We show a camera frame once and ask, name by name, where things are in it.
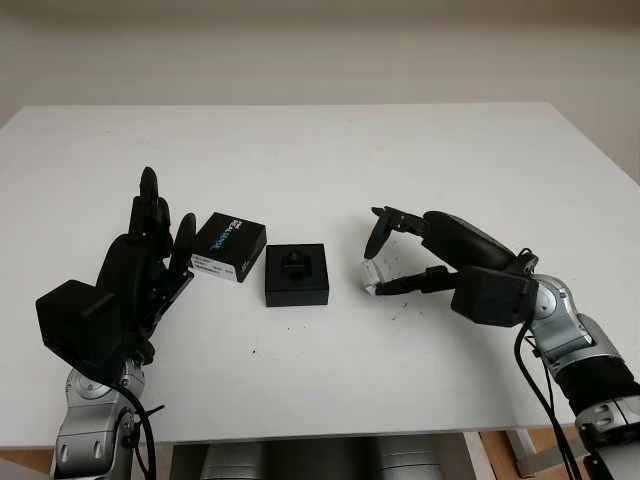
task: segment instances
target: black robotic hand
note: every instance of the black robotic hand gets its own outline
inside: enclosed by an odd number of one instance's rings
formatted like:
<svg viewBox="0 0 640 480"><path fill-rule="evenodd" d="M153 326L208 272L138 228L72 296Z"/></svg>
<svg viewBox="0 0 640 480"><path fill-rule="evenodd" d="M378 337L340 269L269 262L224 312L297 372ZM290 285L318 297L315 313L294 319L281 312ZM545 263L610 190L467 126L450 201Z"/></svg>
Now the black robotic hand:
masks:
<svg viewBox="0 0 640 480"><path fill-rule="evenodd" d="M188 267L195 216L183 218L175 243L169 225L169 207L147 167L129 231L109 247L95 287L68 280L36 301L44 344L88 378L109 385L120 378L126 360L153 360L149 338L193 278Z"/></svg>
<svg viewBox="0 0 640 480"><path fill-rule="evenodd" d="M538 284L531 274L538 258L530 250L515 255L473 225L443 212L429 211L418 217L391 207L374 207L372 211L378 221L367 242L363 266L370 293L397 295L453 289L451 308L485 325L511 327L533 314ZM440 265L384 282L373 258L392 231L421 237L423 247L457 271Z"/></svg>

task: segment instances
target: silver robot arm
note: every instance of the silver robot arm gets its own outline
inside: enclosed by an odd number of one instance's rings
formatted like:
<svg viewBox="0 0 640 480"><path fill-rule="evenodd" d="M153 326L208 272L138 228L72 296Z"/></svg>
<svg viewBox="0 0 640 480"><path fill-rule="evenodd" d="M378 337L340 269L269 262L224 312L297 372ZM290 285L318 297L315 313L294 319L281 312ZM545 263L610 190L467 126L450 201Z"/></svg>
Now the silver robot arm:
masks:
<svg viewBox="0 0 640 480"><path fill-rule="evenodd" d="M600 326L578 313L567 286L547 275L534 279L539 287L531 332L576 415L591 478L637 479L640 385Z"/></svg>
<svg viewBox="0 0 640 480"><path fill-rule="evenodd" d="M136 397L142 394L139 364L126 363L120 385ZM51 478L128 480L139 437L131 403L77 370L71 371L65 388L67 414L56 439Z"/></svg>

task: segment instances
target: black square base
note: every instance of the black square base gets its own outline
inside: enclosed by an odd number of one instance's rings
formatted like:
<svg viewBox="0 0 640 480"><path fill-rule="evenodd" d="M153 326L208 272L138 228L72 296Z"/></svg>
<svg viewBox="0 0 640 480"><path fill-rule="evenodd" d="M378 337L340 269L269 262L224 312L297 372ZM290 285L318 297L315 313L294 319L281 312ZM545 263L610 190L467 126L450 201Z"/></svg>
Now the black square base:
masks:
<svg viewBox="0 0 640 480"><path fill-rule="evenodd" d="M324 245L267 245L264 284L267 307L327 305Z"/></svg>

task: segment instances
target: small black object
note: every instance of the small black object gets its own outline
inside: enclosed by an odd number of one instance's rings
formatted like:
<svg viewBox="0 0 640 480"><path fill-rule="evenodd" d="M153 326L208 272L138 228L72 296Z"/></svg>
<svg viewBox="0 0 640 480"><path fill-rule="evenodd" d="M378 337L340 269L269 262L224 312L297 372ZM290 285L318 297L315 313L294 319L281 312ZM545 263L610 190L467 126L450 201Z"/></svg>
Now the small black object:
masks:
<svg viewBox="0 0 640 480"><path fill-rule="evenodd" d="M264 225L215 212L196 235L191 262L198 270L242 282L266 244Z"/></svg>
<svg viewBox="0 0 640 480"><path fill-rule="evenodd" d="M324 245L267 245L265 297L267 307L327 305Z"/></svg>

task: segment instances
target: white and black box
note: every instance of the white and black box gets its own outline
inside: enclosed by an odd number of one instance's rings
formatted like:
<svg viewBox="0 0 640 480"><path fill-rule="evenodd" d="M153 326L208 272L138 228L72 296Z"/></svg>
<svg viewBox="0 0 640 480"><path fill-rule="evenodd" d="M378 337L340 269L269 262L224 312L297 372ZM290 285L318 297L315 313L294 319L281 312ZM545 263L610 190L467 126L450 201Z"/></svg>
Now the white and black box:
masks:
<svg viewBox="0 0 640 480"><path fill-rule="evenodd" d="M242 282L266 243L264 225L215 212L196 235L191 263L198 270Z"/></svg>

